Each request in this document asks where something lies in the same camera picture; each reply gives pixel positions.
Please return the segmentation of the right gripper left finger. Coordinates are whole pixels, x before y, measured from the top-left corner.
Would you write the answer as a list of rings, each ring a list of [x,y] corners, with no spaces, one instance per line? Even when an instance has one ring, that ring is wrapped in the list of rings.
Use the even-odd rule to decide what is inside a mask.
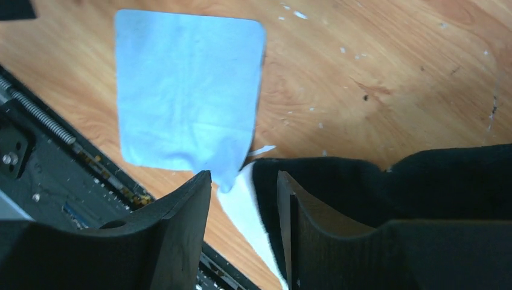
[[[98,229],[1,221],[2,289],[194,289],[211,200],[204,170]]]

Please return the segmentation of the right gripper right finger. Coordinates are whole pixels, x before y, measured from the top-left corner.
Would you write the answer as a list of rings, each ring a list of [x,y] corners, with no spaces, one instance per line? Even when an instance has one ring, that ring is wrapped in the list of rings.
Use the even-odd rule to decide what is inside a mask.
[[[510,289],[511,223],[342,215],[287,172],[277,179],[290,289]]]

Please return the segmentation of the light blue lens cloth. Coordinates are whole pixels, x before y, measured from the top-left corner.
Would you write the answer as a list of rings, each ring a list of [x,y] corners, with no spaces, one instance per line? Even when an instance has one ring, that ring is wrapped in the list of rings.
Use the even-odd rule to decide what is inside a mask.
[[[165,170],[209,170],[229,191],[254,136],[263,25],[121,9],[114,27],[124,160]]]

